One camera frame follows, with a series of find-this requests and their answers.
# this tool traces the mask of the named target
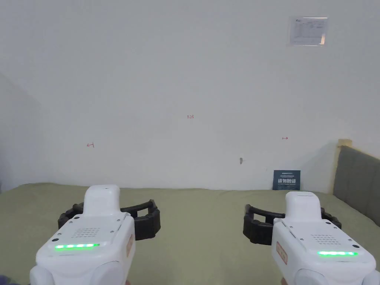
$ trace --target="white wall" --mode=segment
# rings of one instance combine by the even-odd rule
[[[273,169],[301,169],[304,190],[326,191],[338,138],[380,155],[379,11],[377,0],[3,0],[0,73],[39,112],[18,133],[37,129],[28,147],[1,124],[6,189],[270,189]],[[329,16],[327,45],[286,46],[293,15]],[[13,114],[29,121],[29,101]]]

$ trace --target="green tablecloth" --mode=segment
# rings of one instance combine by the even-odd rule
[[[37,250],[57,231],[59,215],[82,202],[87,187],[27,184],[0,195],[0,274],[28,284]],[[132,285],[277,284],[281,274],[270,246],[243,235],[245,204],[284,212],[284,191],[126,189],[120,206],[154,199],[161,230],[138,241],[129,280]],[[380,264],[380,227],[332,195],[316,193],[321,206],[343,224]]]

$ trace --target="white plastic casing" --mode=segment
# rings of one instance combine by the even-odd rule
[[[330,221],[321,218],[320,202],[315,194],[289,192],[286,203],[285,218],[274,220],[272,256],[288,285],[362,285],[364,278],[373,274],[375,258]],[[318,252],[355,255],[325,256]]]
[[[129,213],[120,211],[119,195],[116,185],[87,190],[83,214],[66,222],[38,250],[31,285],[125,283],[136,250],[135,224]],[[56,248],[91,244],[99,246]]]

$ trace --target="green led light strip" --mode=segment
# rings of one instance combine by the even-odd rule
[[[346,255],[358,255],[357,252],[352,251],[318,251],[321,256],[346,256]]]
[[[78,247],[94,247],[100,246],[100,244],[65,244],[65,245],[56,245],[56,249],[73,249]]]

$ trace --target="gray upholstered headboard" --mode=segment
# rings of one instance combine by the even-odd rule
[[[333,193],[380,226],[379,159],[341,146]]]

